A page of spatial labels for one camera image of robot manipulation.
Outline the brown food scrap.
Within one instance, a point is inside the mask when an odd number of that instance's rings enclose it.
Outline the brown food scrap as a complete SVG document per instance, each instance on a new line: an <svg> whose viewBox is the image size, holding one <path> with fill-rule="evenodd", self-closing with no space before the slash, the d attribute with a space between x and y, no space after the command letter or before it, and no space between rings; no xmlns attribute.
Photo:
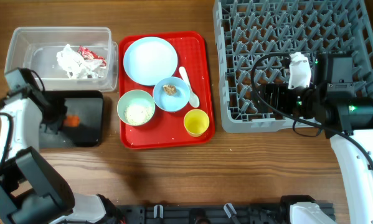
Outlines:
<svg viewBox="0 0 373 224"><path fill-rule="evenodd" d="M177 93L176 87L170 84L163 85L163 90L169 96L175 95Z"/></svg>

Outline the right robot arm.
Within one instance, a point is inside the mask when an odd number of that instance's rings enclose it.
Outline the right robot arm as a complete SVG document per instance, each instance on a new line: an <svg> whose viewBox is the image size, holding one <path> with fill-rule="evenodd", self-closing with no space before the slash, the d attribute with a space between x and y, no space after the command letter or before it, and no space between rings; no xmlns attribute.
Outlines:
<svg viewBox="0 0 373 224"><path fill-rule="evenodd" d="M251 73L273 57L283 59L290 78L270 91L254 87L258 102L324 131L339 163L351 223L373 223L373 99L355 94L352 54L318 54L310 62L300 52L271 53Z"/></svg>

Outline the light blue plate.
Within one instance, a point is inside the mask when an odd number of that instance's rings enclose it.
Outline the light blue plate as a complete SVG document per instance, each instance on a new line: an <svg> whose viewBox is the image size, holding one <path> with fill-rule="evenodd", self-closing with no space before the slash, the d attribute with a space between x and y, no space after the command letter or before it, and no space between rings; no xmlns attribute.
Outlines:
<svg viewBox="0 0 373 224"><path fill-rule="evenodd" d="M128 77L144 86L154 86L174 75L178 65L175 48L159 37L143 37L133 42L123 57Z"/></svg>

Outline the white plastic spoon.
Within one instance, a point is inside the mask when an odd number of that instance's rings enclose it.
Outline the white plastic spoon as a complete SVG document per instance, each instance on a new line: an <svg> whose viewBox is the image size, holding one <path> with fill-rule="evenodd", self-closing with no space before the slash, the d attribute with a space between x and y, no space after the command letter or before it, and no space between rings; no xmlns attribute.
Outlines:
<svg viewBox="0 0 373 224"><path fill-rule="evenodd" d="M191 83L189 81L189 77L188 77L186 69L184 67L179 67L178 70L179 70L181 78L184 80L184 82L189 87L189 91L190 91L189 104L193 108L198 108L200 106L200 101L199 101L198 96L192 90Z"/></svg>

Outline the red snack wrapper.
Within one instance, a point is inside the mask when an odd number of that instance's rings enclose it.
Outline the red snack wrapper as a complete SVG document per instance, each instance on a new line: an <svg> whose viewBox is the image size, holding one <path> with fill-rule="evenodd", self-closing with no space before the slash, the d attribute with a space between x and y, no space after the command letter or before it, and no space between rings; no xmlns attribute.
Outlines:
<svg viewBox="0 0 373 224"><path fill-rule="evenodd" d="M85 60L101 60L102 63L101 63L100 66L101 67L106 66L106 59L105 58L96 54L95 52L91 51L90 49L88 49L86 47L80 46L77 50L77 53L80 54L83 57L83 59L85 59Z"/></svg>

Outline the white rice pile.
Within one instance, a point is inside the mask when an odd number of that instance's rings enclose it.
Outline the white rice pile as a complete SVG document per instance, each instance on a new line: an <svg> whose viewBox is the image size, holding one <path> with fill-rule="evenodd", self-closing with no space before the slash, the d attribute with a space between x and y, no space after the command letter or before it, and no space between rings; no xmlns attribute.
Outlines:
<svg viewBox="0 0 373 224"><path fill-rule="evenodd" d="M132 104L129 105L124 112L125 120L132 126L139 126L147 123L154 114L152 106Z"/></svg>

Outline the light blue bowl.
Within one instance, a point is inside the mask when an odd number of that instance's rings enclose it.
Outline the light blue bowl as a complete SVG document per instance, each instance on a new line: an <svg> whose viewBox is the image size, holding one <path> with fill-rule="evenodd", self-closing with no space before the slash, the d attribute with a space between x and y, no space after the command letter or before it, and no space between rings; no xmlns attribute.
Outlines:
<svg viewBox="0 0 373 224"><path fill-rule="evenodd" d="M168 95L164 91L164 85L172 85L176 92L173 95ZM190 98L190 90L188 85L178 77L168 77L158 82L153 89L153 99L155 104L162 110L167 112L177 112L183 109Z"/></svg>

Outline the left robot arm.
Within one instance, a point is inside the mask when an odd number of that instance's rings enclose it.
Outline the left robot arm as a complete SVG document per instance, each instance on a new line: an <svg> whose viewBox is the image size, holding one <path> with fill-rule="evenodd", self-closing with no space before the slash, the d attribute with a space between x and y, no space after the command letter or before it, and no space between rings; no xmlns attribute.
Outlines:
<svg viewBox="0 0 373 224"><path fill-rule="evenodd" d="M64 98L48 95L28 68L5 73L0 99L0 223L126 223L106 197L75 194L40 155L40 126L58 131L66 119Z"/></svg>

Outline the green bowl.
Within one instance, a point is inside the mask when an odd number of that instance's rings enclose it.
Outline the green bowl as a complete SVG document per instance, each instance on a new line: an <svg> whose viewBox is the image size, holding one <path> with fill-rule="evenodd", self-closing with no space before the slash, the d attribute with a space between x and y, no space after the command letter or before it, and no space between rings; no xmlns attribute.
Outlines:
<svg viewBox="0 0 373 224"><path fill-rule="evenodd" d="M152 106L155 112L156 104L153 100L153 97L148 92L143 90L128 91L119 99L117 104L117 114L122 122L126 124L128 123L125 120L124 112L125 109L132 104Z"/></svg>

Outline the orange carrot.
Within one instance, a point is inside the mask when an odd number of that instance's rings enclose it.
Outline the orange carrot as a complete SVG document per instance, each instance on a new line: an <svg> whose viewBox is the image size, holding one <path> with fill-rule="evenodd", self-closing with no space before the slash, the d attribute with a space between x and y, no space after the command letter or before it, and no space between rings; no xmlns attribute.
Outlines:
<svg viewBox="0 0 373 224"><path fill-rule="evenodd" d="M80 125L81 119L77 115L67 115L63 120L63 125L70 128L76 128Z"/></svg>

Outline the yellow cup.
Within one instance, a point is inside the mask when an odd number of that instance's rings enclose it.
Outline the yellow cup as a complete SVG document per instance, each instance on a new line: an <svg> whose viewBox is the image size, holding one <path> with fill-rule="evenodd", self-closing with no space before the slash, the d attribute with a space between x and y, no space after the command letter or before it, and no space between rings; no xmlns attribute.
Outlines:
<svg viewBox="0 0 373 224"><path fill-rule="evenodd" d="M208 130L209 125L209 116L203 110L193 109L184 116L184 127L192 137L203 135Z"/></svg>

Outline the white napkin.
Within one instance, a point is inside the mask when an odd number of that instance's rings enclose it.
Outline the white napkin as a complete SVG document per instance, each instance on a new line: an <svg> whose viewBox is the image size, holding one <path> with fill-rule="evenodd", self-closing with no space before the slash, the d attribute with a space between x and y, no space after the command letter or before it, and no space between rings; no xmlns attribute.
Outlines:
<svg viewBox="0 0 373 224"><path fill-rule="evenodd" d="M102 78L105 74L105 67L101 67L101 60L85 60L67 44L63 50L56 54L59 67L67 72L70 79Z"/></svg>

